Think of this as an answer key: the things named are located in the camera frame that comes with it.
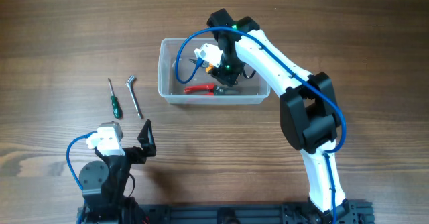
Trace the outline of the red handled snips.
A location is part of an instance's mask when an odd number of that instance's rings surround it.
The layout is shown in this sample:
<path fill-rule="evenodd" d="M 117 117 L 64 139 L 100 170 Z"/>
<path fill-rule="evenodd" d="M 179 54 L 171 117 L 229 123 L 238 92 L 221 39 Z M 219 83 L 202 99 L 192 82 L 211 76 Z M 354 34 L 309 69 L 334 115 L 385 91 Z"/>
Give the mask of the red handled snips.
<path fill-rule="evenodd" d="M 205 92 L 204 95 L 215 96 L 215 95 L 238 95 L 240 91 L 228 87 L 222 87 L 215 83 L 206 83 L 200 85 L 192 85 L 185 87 L 183 93 L 189 95 L 191 93 Z"/>

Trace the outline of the green handled screwdriver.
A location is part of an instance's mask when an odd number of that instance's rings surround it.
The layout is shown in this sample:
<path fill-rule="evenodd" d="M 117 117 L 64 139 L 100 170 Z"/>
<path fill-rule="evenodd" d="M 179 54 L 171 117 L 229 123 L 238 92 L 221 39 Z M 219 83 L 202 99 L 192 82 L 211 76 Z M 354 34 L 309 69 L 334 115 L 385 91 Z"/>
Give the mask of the green handled screwdriver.
<path fill-rule="evenodd" d="M 115 96 L 111 79 L 108 79 L 108 83 L 109 83 L 109 88 L 111 92 L 111 104 L 112 104 L 113 115 L 116 119 L 121 119 L 123 117 L 123 112 L 121 110 L 118 98 Z"/>

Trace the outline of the silver socket wrench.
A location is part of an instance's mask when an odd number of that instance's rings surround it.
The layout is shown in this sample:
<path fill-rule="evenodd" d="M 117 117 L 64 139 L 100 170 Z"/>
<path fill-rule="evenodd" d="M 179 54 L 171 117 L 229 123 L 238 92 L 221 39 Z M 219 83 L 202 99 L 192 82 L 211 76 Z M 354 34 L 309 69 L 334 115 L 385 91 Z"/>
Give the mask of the silver socket wrench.
<path fill-rule="evenodd" d="M 137 111 L 137 116 L 138 116 L 140 119 L 143 119 L 143 114 L 142 114 L 142 112 L 141 112 L 141 109 L 140 109 L 139 104 L 138 104 L 138 101 L 137 101 L 137 97 L 135 96 L 135 92 L 134 92 L 134 89 L 133 89 L 133 83 L 134 83 L 135 81 L 136 81 L 136 77 L 135 77 L 134 75 L 131 75 L 131 76 L 127 79 L 127 81 L 125 82 L 125 85 L 128 87 L 129 92 L 130 92 L 130 94 L 131 94 L 131 98 L 132 98 L 132 100 L 133 100 L 133 104 L 135 105 L 135 109 L 136 109 L 136 111 Z"/>

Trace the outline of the orange black pliers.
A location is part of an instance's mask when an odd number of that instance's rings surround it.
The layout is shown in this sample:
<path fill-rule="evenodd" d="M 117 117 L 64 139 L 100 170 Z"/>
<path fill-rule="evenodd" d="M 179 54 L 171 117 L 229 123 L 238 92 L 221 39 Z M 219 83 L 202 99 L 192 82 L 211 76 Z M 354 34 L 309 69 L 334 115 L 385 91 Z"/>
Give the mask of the orange black pliers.
<path fill-rule="evenodd" d="M 194 69 L 193 73 L 195 73 L 198 70 L 198 68 L 204 68 L 207 74 L 212 74 L 214 71 L 215 67 L 211 63 L 205 60 L 202 60 L 201 58 L 199 59 L 190 58 L 189 61 L 191 61 L 193 64 L 196 65 L 196 68 Z"/>

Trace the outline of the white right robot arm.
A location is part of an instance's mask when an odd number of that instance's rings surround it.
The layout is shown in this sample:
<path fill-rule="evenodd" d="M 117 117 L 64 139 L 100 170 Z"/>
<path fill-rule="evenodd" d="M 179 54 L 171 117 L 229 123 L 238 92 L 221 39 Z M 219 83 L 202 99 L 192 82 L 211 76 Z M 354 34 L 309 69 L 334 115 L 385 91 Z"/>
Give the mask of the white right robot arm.
<path fill-rule="evenodd" d="M 220 9 L 211 14 L 207 26 L 217 41 L 215 49 L 203 48 L 210 63 L 207 72 L 232 87 L 249 65 L 269 84 L 280 100 L 282 133 L 302 155 L 310 202 L 321 213 L 337 216 L 346 209 L 346 196 L 335 154 L 345 142 L 347 126 L 332 80 L 294 64 L 250 17 L 235 21 Z"/>

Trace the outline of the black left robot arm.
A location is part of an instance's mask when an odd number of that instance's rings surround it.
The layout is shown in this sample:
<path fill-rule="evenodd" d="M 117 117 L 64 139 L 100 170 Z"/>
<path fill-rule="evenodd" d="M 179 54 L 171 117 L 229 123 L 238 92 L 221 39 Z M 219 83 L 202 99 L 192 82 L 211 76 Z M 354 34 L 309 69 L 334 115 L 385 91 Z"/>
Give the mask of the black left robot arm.
<path fill-rule="evenodd" d="M 102 123 L 86 138 L 88 148 L 99 160 L 86 164 L 78 180 L 82 187 L 84 204 L 79 210 L 78 223 L 143 223 L 150 222 L 145 211 L 131 194 L 125 195 L 134 164 L 145 164 L 156 155 L 156 145 L 148 119 L 137 140 L 138 146 L 123 148 L 123 132 L 119 123 Z"/>

